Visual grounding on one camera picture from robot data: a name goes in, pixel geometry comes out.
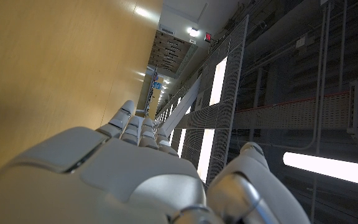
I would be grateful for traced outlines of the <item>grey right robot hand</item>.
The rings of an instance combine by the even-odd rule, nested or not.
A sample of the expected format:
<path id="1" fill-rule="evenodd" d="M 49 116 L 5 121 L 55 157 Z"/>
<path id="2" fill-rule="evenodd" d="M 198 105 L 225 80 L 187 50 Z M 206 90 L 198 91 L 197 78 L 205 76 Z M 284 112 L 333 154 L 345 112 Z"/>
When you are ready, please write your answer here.
<path id="1" fill-rule="evenodd" d="M 104 126 L 67 129 L 0 168 L 0 223 L 308 222 L 258 144 L 205 185 L 130 100 Z"/>

